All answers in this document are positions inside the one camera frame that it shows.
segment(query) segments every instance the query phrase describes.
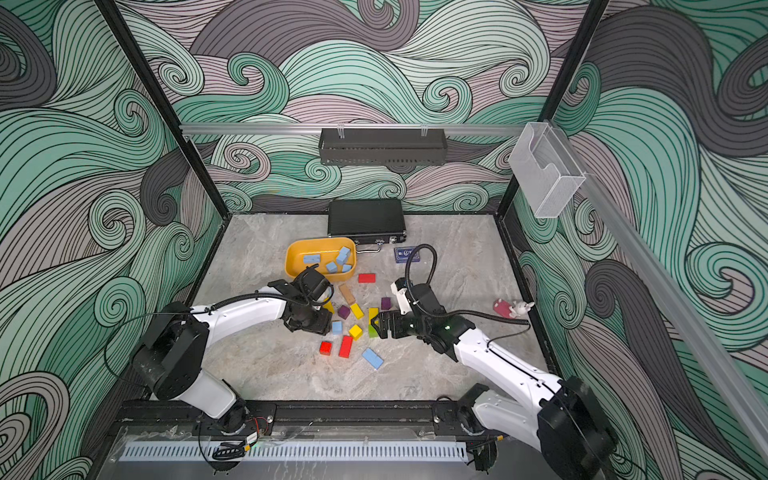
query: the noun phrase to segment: yellow plastic bin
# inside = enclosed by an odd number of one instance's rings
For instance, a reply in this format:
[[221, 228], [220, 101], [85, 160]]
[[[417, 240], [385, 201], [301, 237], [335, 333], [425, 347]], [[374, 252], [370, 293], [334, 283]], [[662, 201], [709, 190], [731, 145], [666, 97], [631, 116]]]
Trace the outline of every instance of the yellow plastic bin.
[[[346, 262], [352, 265], [352, 268], [349, 269], [349, 272], [342, 273], [342, 265], [337, 263], [339, 272], [328, 273], [326, 264], [336, 261], [342, 247], [347, 247], [350, 250], [349, 259]], [[355, 274], [355, 267], [357, 266], [355, 242], [347, 237], [310, 238], [291, 243], [286, 252], [286, 274], [292, 279], [296, 278], [299, 273], [312, 265], [311, 263], [304, 263], [304, 256], [318, 253], [320, 254], [320, 266], [317, 267], [317, 271], [325, 275], [330, 282], [346, 282]]]

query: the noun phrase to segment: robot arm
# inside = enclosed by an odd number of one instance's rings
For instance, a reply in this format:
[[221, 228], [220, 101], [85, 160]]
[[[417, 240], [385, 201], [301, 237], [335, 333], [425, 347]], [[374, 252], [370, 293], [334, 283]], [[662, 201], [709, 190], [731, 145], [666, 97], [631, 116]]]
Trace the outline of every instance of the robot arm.
[[201, 368], [215, 342], [249, 326], [283, 319], [293, 331], [325, 335], [331, 312], [322, 308], [333, 287], [307, 267], [293, 282], [276, 280], [255, 293], [211, 306], [174, 302], [155, 316], [134, 351], [132, 365], [161, 400], [182, 400], [217, 420], [223, 432], [236, 432], [247, 417], [245, 402], [223, 380]]
[[[594, 476], [613, 450], [615, 434], [589, 388], [575, 377], [563, 382], [489, 342], [464, 316], [447, 314], [428, 284], [405, 293], [404, 282], [399, 279], [392, 288], [400, 309], [380, 312], [374, 319], [379, 336], [417, 336], [436, 352], [480, 372], [507, 395], [473, 387], [464, 397], [469, 404], [462, 413], [467, 432], [504, 432], [541, 451], [563, 478]], [[246, 403], [201, 368], [206, 349], [239, 330], [279, 318], [291, 331], [325, 335], [331, 313], [320, 305], [332, 294], [328, 280], [309, 267], [292, 283], [277, 280], [212, 306], [190, 309], [172, 303], [164, 309], [167, 315], [153, 318], [134, 351], [133, 367], [157, 398], [189, 403], [216, 420], [222, 432], [237, 433], [249, 417]]]
[[406, 289], [401, 278], [392, 291], [399, 310], [381, 312], [373, 323], [381, 338], [417, 336], [436, 352], [480, 372], [507, 395], [475, 385], [462, 399], [471, 395], [472, 413], [464, 412], [470, 428], [497, 430], [527, 443], [562, 478], [597, 473], [614, 450], [616, 435], [580, 379], [563, 381], [494, 344], [464, 316], [447, 313], [428, 283]]

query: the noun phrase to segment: marble floor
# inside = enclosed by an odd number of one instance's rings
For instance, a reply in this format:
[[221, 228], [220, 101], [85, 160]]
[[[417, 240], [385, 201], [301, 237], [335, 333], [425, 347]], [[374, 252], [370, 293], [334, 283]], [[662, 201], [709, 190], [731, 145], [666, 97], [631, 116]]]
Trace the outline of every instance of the marble floor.
[[[520, 298], [492, 216], [406, 215], [406, 229], [408, 240], [402, 246], [430, 243], [437, 249], [440, 257], [432, 288], [446, 309], [493, 313], [496, 298]], [[295, 240], [324, 237], [326, 232], [325, 215], [235, 216], [195, 303], [215, 303], [286, 278], [287, 247]], [[370, 306], [379, 306], [382, 296], [392, 296], [389, 284], [403, 275], [404, 264], [395, 263], [392, 250], [392, 245], [385, 245], [381, 252], [358, 255], [356, 272], [376, 274], [376, 283], [359, 284], [356, 276], [348, 282], [366, 312]], [[429, 251], [421, 255], [412, 267], [416, 283], [426, 279], [432, 261]], [[343, 301], [340, 293], [333, 297], [336, 306]], [[489, 336], [524, 329], [481, 318], [470, 320]], [[354, 315], [343, 320], [344, 330], [355, 322]], [[364, 330], [353, 344], [352, 355], [344, 359], [338, 356], [340, 336], [325, 337], [333, 342], [333, 354], [322, 356], [316, 334], [291, 333], [281, 321], [263, 323], [212, 345], [203, 367], [226, 379], [247, 399], [419, 400], [440, 395], [457, 399], [477, 382], [492, 386], [484, 376], [439, 355], [415, 337], [371, 339]], [[532, 329], [499, 343], [546, 369]], [[384, 360], [378, 371], [361, 357], [368, 346]]]

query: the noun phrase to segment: vent grille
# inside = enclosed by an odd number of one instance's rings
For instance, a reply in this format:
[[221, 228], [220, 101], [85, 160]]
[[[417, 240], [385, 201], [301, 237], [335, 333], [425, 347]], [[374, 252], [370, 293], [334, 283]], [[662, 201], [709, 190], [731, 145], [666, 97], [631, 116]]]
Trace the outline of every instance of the vent grille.
[[[203, 443], [210, 455], [221, 442]], [[121, 462], [193, 462], [204, 459], [197, 441], [129, 442]], [[467, 462], [463, 442], [326, 442], [289, 441], [251, 449], [245, 462]]]

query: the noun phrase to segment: wave pattern wallpaper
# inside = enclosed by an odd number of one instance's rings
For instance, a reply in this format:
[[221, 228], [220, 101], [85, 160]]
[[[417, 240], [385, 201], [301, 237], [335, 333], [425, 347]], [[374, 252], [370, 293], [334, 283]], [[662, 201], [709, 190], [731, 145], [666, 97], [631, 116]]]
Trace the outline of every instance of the wave pattern wallpaper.
[[[768, 399], [768, 2], [657, 0], [604, 19], [556, 122]], [[622, 478], [768, 478], [588, 198], [511, 228], [564, 374], [621, 437]]]
[[[136, 393], [105, 340], [185, 299], [220, 222], [95, 3], [3, 2], [1, 477], [85, 477]], [[147, 322], [118, 331], [116, 371]]]
[[[119, 0], [182, 122], [535, 120], [588, 0]], [[643, 0], [621, 0], [620, 11]], [[516, 138], [454, 137], [449, 164], [327, 167], [315, 136], [197, 137], [233, 211], [495, 211]]]

